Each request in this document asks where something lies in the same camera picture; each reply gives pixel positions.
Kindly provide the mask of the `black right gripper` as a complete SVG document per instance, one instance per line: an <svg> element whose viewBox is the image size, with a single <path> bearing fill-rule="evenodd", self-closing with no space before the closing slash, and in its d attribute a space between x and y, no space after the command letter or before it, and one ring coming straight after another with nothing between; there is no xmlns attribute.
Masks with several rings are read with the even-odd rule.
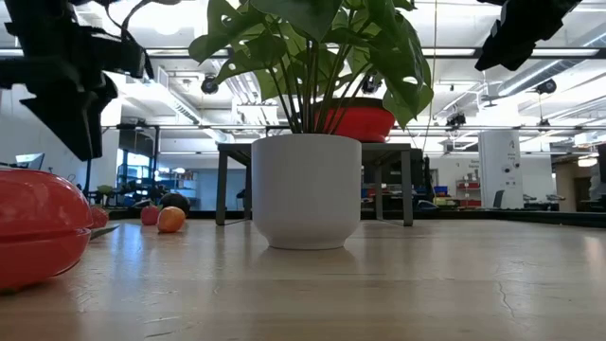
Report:
<svg viewBox="0 0 606 341"><path fill-rule="evenodd" d="M475 69L485 71L501 65L516 71L533 53L536 42L549 40L562 26L562 19L581 0L497 0L500 17L484 42Z"/></svg>

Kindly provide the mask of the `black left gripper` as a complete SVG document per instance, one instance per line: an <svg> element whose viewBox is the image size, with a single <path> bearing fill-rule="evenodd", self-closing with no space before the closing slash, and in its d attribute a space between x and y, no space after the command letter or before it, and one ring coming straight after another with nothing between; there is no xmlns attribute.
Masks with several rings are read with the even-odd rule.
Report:
<svg viewBox="0 0 606 341"><path fill-rule="evenodd" d="M152 77L147 50L129 31L142 0L120 22L119 33L83 26L74 7L81 1L7 0L7 33L17 38L20 57L1 59L1 87L23 84L37 94L27 107L80 160L102 157L101 113L117 98L105 71L136 79Z"/></svg>

